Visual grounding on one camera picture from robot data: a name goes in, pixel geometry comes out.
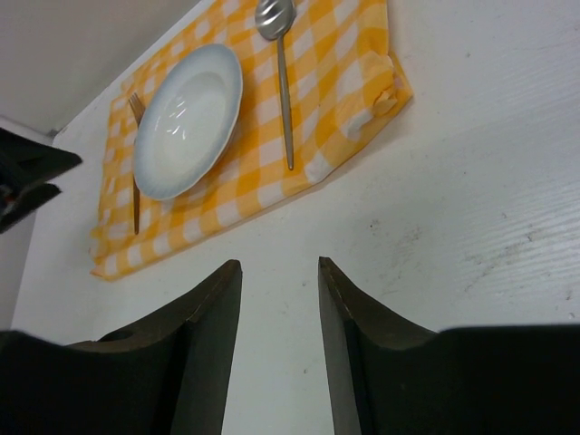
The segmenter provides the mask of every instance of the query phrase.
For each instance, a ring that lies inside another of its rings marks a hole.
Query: table
[[[580,3],[392,0],[407,108],[325,183],[108,284],[89,275],[109,104],[54,141],[84,163],[36,218],[13,327],[98,339],[185,293],[229,258],[244,269],[225,434],[330,434],[317,258],[428,328],[580,319]]]

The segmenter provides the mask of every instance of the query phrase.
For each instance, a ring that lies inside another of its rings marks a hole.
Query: bowl
[[[134,172],[143,195],[174,198],[216,164],[236,126],[242,83],[236,54],[217,43],[171,70],[137,131]]]

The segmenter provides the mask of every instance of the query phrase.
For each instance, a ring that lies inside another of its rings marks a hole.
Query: yellow checkered placemat
[[[93,273],[112,280],[189,247],[308,189],[361,150],[412,91],[389,51],[385,0],[303,0],[285,36],[295,170],[286,168],[276,44],[254,25],[256,0],[217,0],[121,86],[111,103]],[[137,125],[127,103],[148,104],[171,68],[202,44],[236,53],[244,95],[236,134],[219,163],[169,201],[141,195],[133,234],[132,155]]]

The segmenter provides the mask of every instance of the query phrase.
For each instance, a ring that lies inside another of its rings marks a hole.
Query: spoon head
[[[293,0],[258,0],[255,15],[257,31],[269,41],[283,36],[292,27],[295,17]]]

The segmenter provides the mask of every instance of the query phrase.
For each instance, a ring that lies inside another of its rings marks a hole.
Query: black object
[[[0,233],[61,193],[46,181],[81,162],[76,154],[0,129]]]
[[[580,327],[432,333],[319,263],[337,434],[580,433]]]
[[[99,342],[0,333],[0,433],[221,433],[241,284],[230,260]]]

